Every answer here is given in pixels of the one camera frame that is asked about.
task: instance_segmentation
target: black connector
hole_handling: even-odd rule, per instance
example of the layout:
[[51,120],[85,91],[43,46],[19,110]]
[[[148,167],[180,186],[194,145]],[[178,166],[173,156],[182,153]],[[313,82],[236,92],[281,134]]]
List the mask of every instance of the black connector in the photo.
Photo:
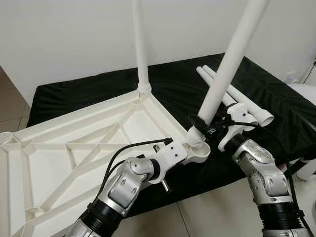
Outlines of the black connector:
[[103,237],[110,237],[123,217],[100,200],[89,204],[79,217],[91,230]]
[[244,137],[241,134],[237,134],[231,140],[229,140],[228,143],[225,145],[225,151],[233,155],[241,146],[241,144],[247,140],[248,138]]
[[173,142],[173,139],[171,137],[167,137],[163,143],[167,146],[171,142]]
[[263,204],[258,206],[258,209],[266,230],[291,230],[302,227],[292,202]]

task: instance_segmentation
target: black cable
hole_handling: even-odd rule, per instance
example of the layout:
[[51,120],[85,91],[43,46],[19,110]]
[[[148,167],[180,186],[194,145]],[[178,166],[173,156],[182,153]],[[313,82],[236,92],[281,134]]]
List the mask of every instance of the black cable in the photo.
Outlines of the black cable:
[[305,84],[306,80],[308,79],[308,77],[309,77],[309,76],[310,76],[310,74],[312,73],[312,71],[313,71],[314,67],[315,67],[315,63],[313,64],[313,66],[312,66],[312,68],[311,68],[310,72],[308,73],[307,77],[305,78],[305,80],[304,80],[303,84]]
[[116,164],[112,167],[112,169],[110,170],[110,172],[109,172],[109,177],[110,177],[110,175],[113,173],[113,171],[114,171],[119,165],[123,164],[125,161],[126,161],[126,160],[124,159],[124,160],[121,160],[120,162],[116,163]]
[[105,186],[105,183],[107,182],[108,178],[109,178],[109,174],[110,174],[110,169],[111,169],[111,166],[115,160],[115,158],[124,150],[126,150],[127,148],[131,148],[131,147],[136,147],[136,146],[142,146],[142,145],[146,145],[146,144],[151,144],[151,143],[158,143],[158,142],[166,142],[166,141],[169,141],[171,138],[164,138],[164,139],[159,139],[159,140],[152,140],[152,141],[146,141],[146,142],[139,142],[139,143],[133,143],[133,144],[129,144],[125,147],[122,147],[120,148],[117,152],[115,152],[115,154],[112,156],[109,164],[108,164],[108,167],[107,167],[107,170],[105,172],[105,175],[103,177],[103,181],[102,181],[102,184],[100,186],[100,189],[98,191],[98,194],[95,196],[95,199],[93,201],[93,203],[98,199],[98,196],[100,195],[100,193],[102,192],[102,190],[104,189],[104,186]]
[[306,220],[304,218],[304,212],[300,209],[300,207],[298,205],[297,197],[296,197],[296,193],[295,193],[295,188],[294,188],[294,181],[293,181],[293,177],[292,177],[293,174],[292,174],[292,170],[291,170],[290,161],[289,161],[286,149],[283,146],[282,142],[280,142],[278,137],[273,132],[269,131],[265,127],[261,127],[259,125],[256,125],[256,124],[253,124],[253,123],[247,123],[247,122],[235,122],[234,121],[233,124],[235,124],[235,125],[243,125],[243,126],[251,126],[251,127],[259,127],[262,130],[264,130],[265,132],[269,133],[275,139],[275,141],[279,144],[279,146],[281,147],[281,149],[284,152],[285,164],[286,164],[286,168],[287,168],[287,172],[288,172],[288,179],[289,179],[289,183],[290,183],[290,190],[291,190],[294,206],[296,208],[296,211],[297,211],[297,213],[298,213],[298,215],[299,215],[304,227],[307,229],[310,237],[314,237],[314,234],[312,233],[311,228],[309,227],[308,223],[306,222]]

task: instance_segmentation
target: white wall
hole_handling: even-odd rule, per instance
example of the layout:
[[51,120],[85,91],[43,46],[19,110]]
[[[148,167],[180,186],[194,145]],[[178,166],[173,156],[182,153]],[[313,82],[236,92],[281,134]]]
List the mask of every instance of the white wall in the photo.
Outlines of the white wall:
[[[149,62],[225,51],[246,0],[144,0]],[[300,77],[316,55],[315,0],[273,0],[247,56]],[[40,84],[136,66],[130,0],[2,0],[0,65],[30,104]]]
[[[306,79],[306,77],[307,77],[307,75],[309,74],[310,70],[311,70],[311,69],[309,68],[309,69],[306,71],[305,75],[304,75],[303,78],[302,78],[302,83],[303,83],[303,81]],[[310,74],[309,77],[306,79],[305,84],[316,86],[316,66],[313,68],[311,74]]]

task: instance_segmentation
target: screw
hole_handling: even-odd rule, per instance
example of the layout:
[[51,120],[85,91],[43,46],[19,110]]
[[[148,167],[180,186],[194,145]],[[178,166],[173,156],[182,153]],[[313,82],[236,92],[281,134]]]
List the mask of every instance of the screw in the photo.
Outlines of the screw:
[[132,190],[132,194],[135,194],[135,193],[136,193],[136,191],[137,191],[137,188],[133,188],[133,190]]
[[124,186],[125,182],[126,182],[126,180],[123,179],[123,180],[121,181],[120,185],[121,185],[121,186]]

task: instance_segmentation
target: robotic arm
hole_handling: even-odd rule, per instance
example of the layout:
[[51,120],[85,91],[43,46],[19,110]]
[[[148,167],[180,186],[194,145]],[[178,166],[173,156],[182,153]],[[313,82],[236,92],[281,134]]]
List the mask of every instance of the robotic arm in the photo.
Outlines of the robotic arm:
[[66,237],[112,236],[144,184],[163,182],[166,172],[185,158],[186,150],[176,141],[148,158],[128,158],[96,200],[88,205]]
[[206,138],[217,141],[220,151],[230,153],[247,176],[263,223],[263,237],[310,236],[300,223],[298,210],[288,191],[287,179],[276,167],[273,156],[242,135],[242,122],[235,122],[242,121],[240,119],[245,114],[239,109],[240,106],[235,104],[229,107],[227,112],[231,112],[212,126],[207,126],[195,115],[189,119]]
[[[308,237],[288,191],[287,179],[276,167],[273,156],[242,135],[245,124],[236,125],[235,121],[242,121],[246,114],[243,107],[240,103],[230,106],[212,126],[198,116],[189,119],[207,138],[217,141],[220,151],[229,152],[246,174],[263,222],[263,237]],[[170,168],[188,160],[196,162],[180,142],[171,142],[161,150],[154,147],[156,154],[130,157],[118,168],[66,237],[112,236],[145,184],[162,182],[167,190],[164,177]]]

